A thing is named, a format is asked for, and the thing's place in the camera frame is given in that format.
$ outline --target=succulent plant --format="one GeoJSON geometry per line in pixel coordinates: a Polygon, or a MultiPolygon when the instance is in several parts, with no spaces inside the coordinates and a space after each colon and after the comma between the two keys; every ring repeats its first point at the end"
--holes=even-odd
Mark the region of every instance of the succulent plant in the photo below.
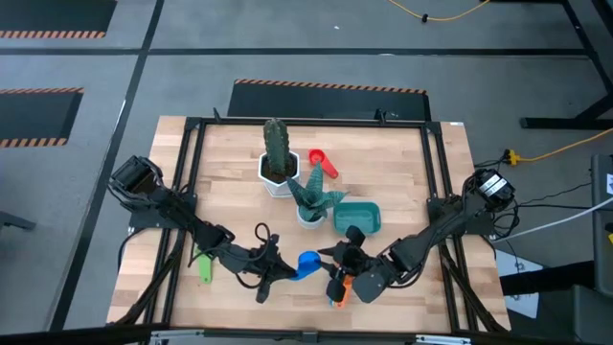
{"type": "Polygon", "coordinates": [[[289,191],[298,204],[298,214],[304,221],[315,221],[327,217],[327,209],[337,205],[347,193],[323,192],[324,173],[319,162],[310,174],[306,187],[301,186],[291,178],[287,178],[289,191]]]}
{"type": "Polygon", "coordinates": [[[272,173],[291,176],[291,155],[289,154],[289,135],[287,126],[279,119],[270,119],[264,124],[264,143],[266,158],[272,173]]]}

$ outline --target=red measuring spoon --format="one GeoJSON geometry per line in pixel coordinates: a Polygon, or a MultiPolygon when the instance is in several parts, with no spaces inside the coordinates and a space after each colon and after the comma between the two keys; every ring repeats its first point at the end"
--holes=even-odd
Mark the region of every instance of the red measuring spoon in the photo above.
{"type": "Polygon", "coordinates": [[[312,165],[317,164],[317,162],[321,162],[322,169],[324,170],[324,172],[326,172],[332,178],[338,177],[338,171],[336,170],[336,168],[334,168],[332,163],[330,163],[330,161],[326,157],[326,154],[322,150],[310,149],[308,151],[308,160],[312,165]]]}

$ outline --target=yellow cable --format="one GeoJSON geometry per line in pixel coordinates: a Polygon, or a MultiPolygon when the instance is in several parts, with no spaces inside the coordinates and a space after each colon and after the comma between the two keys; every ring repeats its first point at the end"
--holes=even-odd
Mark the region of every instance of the yellow cable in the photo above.
{"type": "MultiPolygon", "coordinates": [[[[421,19],[421,18],[422,18],[422,15],[419,15],[419,14],[417,14],[417,13],[415,13],[415,12],[413,12],[413,11],[411,11],[411,10],[407,9],[407,8],[405,8],[404,6],[400,5],[399,3],[397,3],[397,2],[396,2],[396,1],[394,1],[394,0],[387,0],[387,1],[389,1],[389,2],[391,2],[392,4],[394,4],[394,5],[398,6],[398,7],[400,7],[400,8],[401,8],[401,9],[403,9],[405,12],[407,12],[407,13],[409,13],[409,14],[413,15],[413,16],[414,16],[414,17],[416,17],[416,18],[419,18],[419,19],[421,19]]],[[[470,14],[471,12],[473,12],[473,11],[475,11],[475,10],[479,9],[480,7],[482,7],[482,6],[484,6],[485,4],[487,4],[489,1],[490,1],[490,0],[485,0],[485,1],[484,1],[484,2],[482,2],[481,4],[479,4],[479,5],[475,6],[474,8],[472,8],[472,9],[470,9],[470,10],[468,10],[468,11],[466,11],[466,12],[462,13],[462,14],[458,14],[458,15],[456,15],[456,16],[452,16],[452,17],[448,17],[448,18],[433,18],[433,17],[428,16],[428,18],[427,18],[427,19],[428,19],[428,20],[432,20],[432,21],[452,21],[452,20],[456,20],[456,19],[462,18],[463,16],[465,16],[465,15],[467,15],[467,14],[470,14]]]]}
{"type": "Polygon", "coordinates": [[[600,132],[600,133],[594,135],[591,138],[587,138],[587,139],[583,139],[583,140],[577,141],[575,144],[567,145],[567,146],[565,146],[565,147],[563,147],[561,149],[556,149],[553,152],[545,153],[545,154],[539,155],[538,157],[535,157],[535,158],[522,158],[518,154],[515,154],[514,152],[512,152],[511,153],[511,156],[512,156],[511,164],[512,165],[516,164],[516,163],[513,164],[512,163],[513,161],[515,161],[515,162],[535,162],[537,160],[545,159],[547,157],[553,156],[556,153],[560,153],[560,152],[565,151],[567,149],[571,149],[571,148],[577,147],[577,146],[579,146],[581,144],[589,143],[589,142],[591,142],[593,140],[596,140],[596,139],[602,137],[603,135],[608,134],[608,133],[610,133],[612,131],[613,131],[613,128],[607,129],[607,130],[605,130],[603,132],[600,132]]]}

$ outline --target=blue scoop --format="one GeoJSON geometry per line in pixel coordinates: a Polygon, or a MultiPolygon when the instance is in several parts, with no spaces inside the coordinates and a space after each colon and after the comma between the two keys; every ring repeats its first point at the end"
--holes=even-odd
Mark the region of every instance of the blue scoop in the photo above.
{"type": "Polygon", "coordinates": [[[317,271],[321,267],[321,258],[314,251],[306,251],[298,257],[298,276],[290,280],[299,281],[305,279],[311,273],[317,271]]]}

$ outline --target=teal bowl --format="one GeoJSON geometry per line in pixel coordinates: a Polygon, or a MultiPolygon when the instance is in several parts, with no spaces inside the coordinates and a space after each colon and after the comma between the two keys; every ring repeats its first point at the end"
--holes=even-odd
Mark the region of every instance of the teal bowl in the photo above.
{"type": "Polygon", "coordinates": [[[334,206],[334,229],[345,235],[350,226],[357,226],[364,235],[381,229],[381,212],[374,202],[341,202],[334,206]]]}

